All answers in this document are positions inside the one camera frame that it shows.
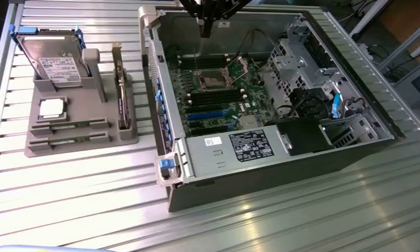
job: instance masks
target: aluminum workbench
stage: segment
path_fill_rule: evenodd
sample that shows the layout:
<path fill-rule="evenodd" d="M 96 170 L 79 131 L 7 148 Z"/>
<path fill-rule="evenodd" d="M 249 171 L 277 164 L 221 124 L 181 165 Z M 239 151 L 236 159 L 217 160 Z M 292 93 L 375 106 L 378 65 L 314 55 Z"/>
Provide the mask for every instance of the aluminum workbench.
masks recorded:
<path fill-rule="evenodd" d="M 137 8 L 173 2 L 47 0 L 9 4 L 0 43 L 0 245 L 115 251 L 420 251 L 420 122 L 330 13 L 306 7 L 407 139 L 342 172 L 168 213 L 141 72 Z M 73 28 L 101 52 L 123 43 L 140 142 L 27 158 L 33 69 L 8 25 Z"/>

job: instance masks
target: power supply label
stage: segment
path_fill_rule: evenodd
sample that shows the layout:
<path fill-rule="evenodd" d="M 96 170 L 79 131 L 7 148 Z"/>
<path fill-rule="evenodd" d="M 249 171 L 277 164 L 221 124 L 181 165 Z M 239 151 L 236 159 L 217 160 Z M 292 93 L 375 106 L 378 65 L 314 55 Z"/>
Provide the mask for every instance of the power supply label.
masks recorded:
<path fill-rule="evenodd" d="M 273 151 L 263 130 L 229 135 L 236 158 L 240 162 L 273 156 Z"/>
<path fill-rule="evenodd" d="M 39 58 L 45 73 L 53 83 L 81 81 L 75 59 L 65 58 Z"/>

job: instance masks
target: white sticker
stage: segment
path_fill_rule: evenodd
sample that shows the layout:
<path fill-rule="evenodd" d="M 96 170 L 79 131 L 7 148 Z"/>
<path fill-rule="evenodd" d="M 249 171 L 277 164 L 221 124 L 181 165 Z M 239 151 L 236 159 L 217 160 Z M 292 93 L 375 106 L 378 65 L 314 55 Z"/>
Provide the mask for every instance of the white sticker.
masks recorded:
<path fill-rule="evenodd" d="M 75 143 L 75 140 L 65 140 L 65 141 L 60 141 L 60 142 L 52 142 L 49 143 L 51 145 L 60 145 L 60 144 L 67 144 L 67 143 Z"/>
<path fill-rule="evenodd" d="M 39 58 L 48 78 L 53 83 L 81 81 L 75 59 L 67 58 Z"/>
<path fill-rule="evenodd" d="M 220 21 L 217 23 L 217 28 L 229 28 L 231 27 L 231 22 L 228 21 Z"/>
<path fill-rule="evenodd" d="M 64 130 L 64 129 L 73 129 L 76 128 L 75 125 L 68 125 L 68 126 L 57 126 L 57 127 L 52 127 L 52 130 Z"/>
<path fill-rule="evenodd" d="M 212 146 L 212 145 L 219 145 L 223 143 L 221 138 L 220 137 L 215 137 L 215 138 L 205 138 L 205 146 Z"/>

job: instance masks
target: hard drive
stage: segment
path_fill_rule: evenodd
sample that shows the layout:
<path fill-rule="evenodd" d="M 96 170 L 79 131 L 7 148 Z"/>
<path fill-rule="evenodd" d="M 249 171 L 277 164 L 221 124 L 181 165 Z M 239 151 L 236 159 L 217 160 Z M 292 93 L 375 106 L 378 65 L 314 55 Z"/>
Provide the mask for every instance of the hard drive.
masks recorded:
<path fill-rule="evenodd" d="M 11 37 L 24 52 L 36 71 L 36 79 L 49 79 L 57 88 L 81 86 L 89 69 L 81 58 L 85 48 L 81 31 L 39 30 L 20 27 Z"/>

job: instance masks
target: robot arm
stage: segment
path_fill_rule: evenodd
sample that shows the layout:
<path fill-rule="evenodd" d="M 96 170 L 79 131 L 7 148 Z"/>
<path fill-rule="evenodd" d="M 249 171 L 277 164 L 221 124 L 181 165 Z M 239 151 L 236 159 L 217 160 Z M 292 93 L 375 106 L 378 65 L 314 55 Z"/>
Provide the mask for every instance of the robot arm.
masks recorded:
<path fill-rule="evenodd" d="M 189 15 L 197 19 L 201 38 L 209 38 L 213 22 L 229 19 L 231 16 L 251 2 L 251 0 L 180 0 Z"/>

